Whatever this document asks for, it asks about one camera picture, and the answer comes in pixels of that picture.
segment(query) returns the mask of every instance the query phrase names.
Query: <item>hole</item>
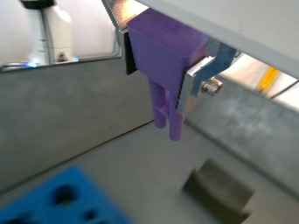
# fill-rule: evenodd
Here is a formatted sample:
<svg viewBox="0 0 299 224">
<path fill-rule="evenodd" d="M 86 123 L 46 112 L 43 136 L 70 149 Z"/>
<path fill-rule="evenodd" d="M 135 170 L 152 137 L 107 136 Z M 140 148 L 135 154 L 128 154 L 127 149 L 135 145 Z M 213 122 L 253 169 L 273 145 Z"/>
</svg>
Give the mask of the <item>hole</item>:
<svg viewBox="0 0 299 224">
<path fill-rule="evenodd" d="M 83 214 L 83 219 L 84 221 L 92 221 L 99 217 L 99 212 L 96 209 L 90 209 L 84 214 Z"/>
<path fill-rule="evenodd" d="M 103 220 L 103 221 L 98 222 L 96 224 L 111 224 L 111 222 L 108 220 Z"/>
<path fill-rule="evenodd" d="M 18 215 L 19 217 L 15 219 L 8 220 L 4 224 L 35 224 L 35 222 L 30 221 L 32 217 L 32 213 L 23 213 L 22 215 Z"/>
<path fill-rule="evenodd" d="M 35 222 L 31 222 L 26 220 L 24 218 L 18 218 L 18 219 L 7 221 L 4 224 L 35 224 Z"/>
<path fill-rule="evenodd" d="M 66 207 L 78 199 L 78 189 L 72 185 L 62 185 L 52 195 L 52 204 Z"/>
</svg>

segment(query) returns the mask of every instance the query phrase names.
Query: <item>purple object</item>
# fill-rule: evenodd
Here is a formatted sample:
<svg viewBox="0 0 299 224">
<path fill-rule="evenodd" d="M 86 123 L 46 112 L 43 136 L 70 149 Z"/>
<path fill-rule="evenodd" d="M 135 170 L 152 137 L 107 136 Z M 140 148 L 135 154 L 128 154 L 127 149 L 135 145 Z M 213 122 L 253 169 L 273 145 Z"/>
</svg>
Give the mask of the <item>purple object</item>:
<svg viewBox="0 0 299 224">
<path fill-rule="evenodd" d="M 148 76 L 155 126 L 162 129 L 168 118 L 170 138 L 178 141 L 185 120 L 177 112 L 183 75 L 206 56 L 209 36 L 152 9 L 136 16 L 127 27 L 136 68 Z"/>
</svg>

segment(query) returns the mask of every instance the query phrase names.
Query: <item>screw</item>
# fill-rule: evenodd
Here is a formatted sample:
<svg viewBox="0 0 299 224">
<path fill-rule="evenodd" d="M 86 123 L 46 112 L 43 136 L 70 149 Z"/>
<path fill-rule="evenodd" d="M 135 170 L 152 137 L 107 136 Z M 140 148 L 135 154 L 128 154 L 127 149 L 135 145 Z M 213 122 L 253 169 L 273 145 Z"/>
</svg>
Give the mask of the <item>screw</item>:
<svg viewBox="0 0 299 224">
<path fill-rule="evenodd" d="M 202 82 L 201 91 L 210 96 L 215 96 L 222 89 L 222 82 L 215 78 L 211 78 Z"/>
</svg>

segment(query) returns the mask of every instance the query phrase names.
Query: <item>yellow stripe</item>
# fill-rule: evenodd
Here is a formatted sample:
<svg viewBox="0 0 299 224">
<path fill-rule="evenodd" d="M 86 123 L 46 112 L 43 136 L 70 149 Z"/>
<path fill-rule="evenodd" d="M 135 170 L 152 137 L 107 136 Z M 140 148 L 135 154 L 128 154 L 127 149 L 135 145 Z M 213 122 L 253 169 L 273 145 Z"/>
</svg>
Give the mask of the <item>yellow stripe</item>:
<svg viewBox="0 0 299 224">
<path fill-rule="evenodd" d="M 270 66 L 257 85 L 257 90 L 259 92 L 267 93 L 267 91 L 270 90 L 271 86 L 275 83 L 278 75 L 279 75 L 279 70 Z"/>
</svg>

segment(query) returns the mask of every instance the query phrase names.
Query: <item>blue foam block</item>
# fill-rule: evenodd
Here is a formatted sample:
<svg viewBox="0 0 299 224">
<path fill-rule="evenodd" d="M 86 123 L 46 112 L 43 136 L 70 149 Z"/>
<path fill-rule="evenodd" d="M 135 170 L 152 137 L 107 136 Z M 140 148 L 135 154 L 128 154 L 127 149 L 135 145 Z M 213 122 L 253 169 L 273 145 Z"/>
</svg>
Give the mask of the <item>blue foam block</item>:
<svg viewBox="0 0 299 224">
<path fill-rule="evenodd" d="M 76 223 L 134 223 L 76 167 L 0 211 L 0 224 Z"/>
</svg>

